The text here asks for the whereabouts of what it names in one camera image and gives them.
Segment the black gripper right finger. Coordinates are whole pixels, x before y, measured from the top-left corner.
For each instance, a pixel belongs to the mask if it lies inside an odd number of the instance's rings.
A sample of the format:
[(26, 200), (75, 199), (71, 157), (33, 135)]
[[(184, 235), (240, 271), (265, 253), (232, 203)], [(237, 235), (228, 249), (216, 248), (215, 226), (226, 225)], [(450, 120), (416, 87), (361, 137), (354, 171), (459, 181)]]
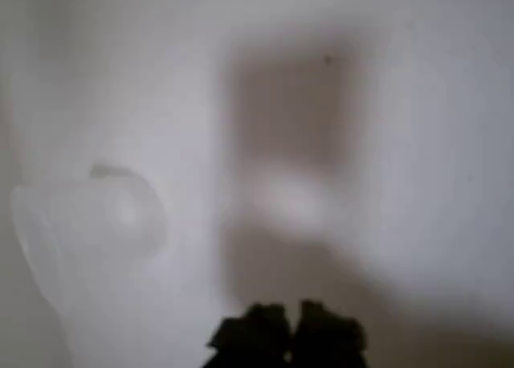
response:
[(292, 367), (367, 367), (367, 337), (361, 323), (327, 309), (320, 301), (300, 304), (291, 343)]

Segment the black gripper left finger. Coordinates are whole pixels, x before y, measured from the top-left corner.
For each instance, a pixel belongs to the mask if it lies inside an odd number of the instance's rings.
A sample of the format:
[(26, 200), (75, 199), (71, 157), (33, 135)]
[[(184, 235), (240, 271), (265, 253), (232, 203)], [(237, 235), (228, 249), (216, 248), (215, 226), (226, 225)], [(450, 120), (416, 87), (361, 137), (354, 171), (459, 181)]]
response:
[(282, 304), (254, 303), (239, 317), (222, 319), (207, 347), (204, 367), (288, 367), (292, 329)]

